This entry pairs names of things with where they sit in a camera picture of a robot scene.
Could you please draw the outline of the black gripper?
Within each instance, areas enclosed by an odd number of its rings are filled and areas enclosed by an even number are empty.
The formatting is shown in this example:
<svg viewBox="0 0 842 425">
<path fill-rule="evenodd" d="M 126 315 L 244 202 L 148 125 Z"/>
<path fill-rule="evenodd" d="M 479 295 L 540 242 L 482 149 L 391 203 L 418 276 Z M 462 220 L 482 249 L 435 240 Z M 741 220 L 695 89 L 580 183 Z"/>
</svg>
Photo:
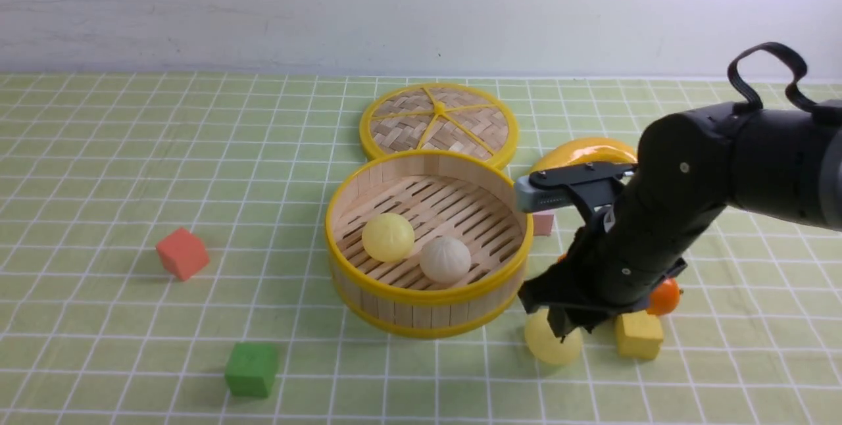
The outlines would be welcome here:
<svg viewBox="0 0 842 425">
<path fill-rule="evenodd" d="M 560 340 L 641 309 L 728 202 L 727 180 L 716 178 L 559 178 L 556 188 L 586 224 L 564 260 L 524 281 L 518 299 L 529 314 L 550 306 Z"/>
</svg>

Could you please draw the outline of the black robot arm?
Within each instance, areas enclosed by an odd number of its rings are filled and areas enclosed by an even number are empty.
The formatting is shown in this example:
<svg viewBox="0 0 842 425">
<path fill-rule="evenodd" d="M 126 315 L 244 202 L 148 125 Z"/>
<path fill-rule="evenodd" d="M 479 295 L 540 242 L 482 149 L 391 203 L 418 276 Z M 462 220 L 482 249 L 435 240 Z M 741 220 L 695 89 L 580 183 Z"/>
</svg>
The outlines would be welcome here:
<svg viewBox="0 0 842 425">
<path fill-rule="evenodd" d="M 518 208 L 574 206 L 584 225 L 563 258 L 518 290 L 557 338 L 642 311 L 687 266 L 683 254 L 736 207 L 840 231 L 840 103 L 818 113 L 680 111 L 648 125 L 635 163 L 578 162 L 515 182 Z"/>
</svg>

